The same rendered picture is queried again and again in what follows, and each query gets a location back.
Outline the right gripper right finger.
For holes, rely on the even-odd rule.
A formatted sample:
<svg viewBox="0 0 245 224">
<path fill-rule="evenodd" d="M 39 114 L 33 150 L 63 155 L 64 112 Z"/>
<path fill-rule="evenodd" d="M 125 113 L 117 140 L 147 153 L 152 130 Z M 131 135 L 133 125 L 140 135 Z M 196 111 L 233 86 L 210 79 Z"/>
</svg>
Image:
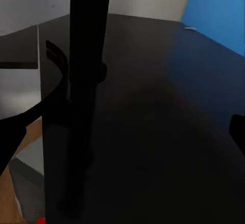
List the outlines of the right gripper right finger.
<svg viewBox="0 0 245 224">
<path fill-rule="evenodd" d="M 245 117 L 233 115 L 229 133 L 245 156 Z"/>
</svg>

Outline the monitor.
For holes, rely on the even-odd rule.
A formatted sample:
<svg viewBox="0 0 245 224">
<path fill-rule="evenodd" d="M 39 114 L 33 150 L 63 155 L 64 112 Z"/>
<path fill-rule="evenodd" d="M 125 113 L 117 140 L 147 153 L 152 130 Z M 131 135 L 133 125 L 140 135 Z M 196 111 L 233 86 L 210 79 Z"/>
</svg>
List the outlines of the monitor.
<svg viewBox="0 0 245 224">
<path fill-rule="evenodd" d="M 70 14 L 69 63 L 64 53 L 46 40 L 46 48 L 62 62 L 64 75 L 57 87 L 23 115 L 26 126 L 47 111 L 70 116 L 79 125 L 92 123 L 97 85 L 107 76 L 102 62 L 109 0 L 0 0 L 0 36 Z M 70 81 L 70 101 L 60 98 Z"/>
</svg>

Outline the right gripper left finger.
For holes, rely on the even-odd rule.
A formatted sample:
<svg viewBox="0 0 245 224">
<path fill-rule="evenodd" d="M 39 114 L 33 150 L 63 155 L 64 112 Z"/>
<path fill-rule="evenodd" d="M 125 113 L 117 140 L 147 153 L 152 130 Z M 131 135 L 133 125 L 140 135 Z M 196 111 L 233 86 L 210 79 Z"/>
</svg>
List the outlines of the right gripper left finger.
<svg viewBox="0 0 245 224">
<path fill-rule="evenodd" d="M 27 133 L 23 115 L 0 120 L 0 175 Z"/>
</svg>

